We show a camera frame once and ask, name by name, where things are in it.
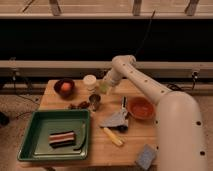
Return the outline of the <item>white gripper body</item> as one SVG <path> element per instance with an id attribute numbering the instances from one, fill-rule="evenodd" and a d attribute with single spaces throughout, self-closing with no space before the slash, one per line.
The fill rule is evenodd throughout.
<path id="1" fill-rule="evenodd" d="M 120 81 L 122 80 L 123 75 L 120 74 L 115 69 L 111 69 L 107 72 L 107 74 L 104 76 L 103 80 L 111 87 L 115 87 L 120 84 Z"/>

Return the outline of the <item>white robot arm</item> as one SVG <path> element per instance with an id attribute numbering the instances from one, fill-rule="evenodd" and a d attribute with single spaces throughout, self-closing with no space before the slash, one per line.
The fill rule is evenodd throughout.
<path id="1" fill-rule="evenodd" d="M 116 56 L 104 76 L 111 87 L 126 77 L 156 105 L 158 171 L 208 171 L 202 114 L 188 93 L 173 91 L 137 70 L 132 55 Z"/>

